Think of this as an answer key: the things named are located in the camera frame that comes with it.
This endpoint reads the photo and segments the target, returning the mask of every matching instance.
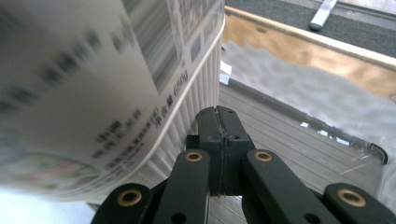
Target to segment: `gray mat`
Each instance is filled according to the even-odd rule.
[[[308,30],[316,11],[276,0],[226,0],[226,5]],[[396,57],[396,31],[331,15],[317,34]]]

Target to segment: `barcode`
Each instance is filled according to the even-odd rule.
[[[191,45],[191,61],[194,62],[195,58],[201,51],[201,37],[198,35],[197,38]]]
[[[179,0],[184,41],[187,42],[216,0]]]
[[[179,64],[168,6],[164,0],[123,0],[137,42],[158,91]]]
[[[20,29],[21,23],[0,6],[0,41],[17,33]]]

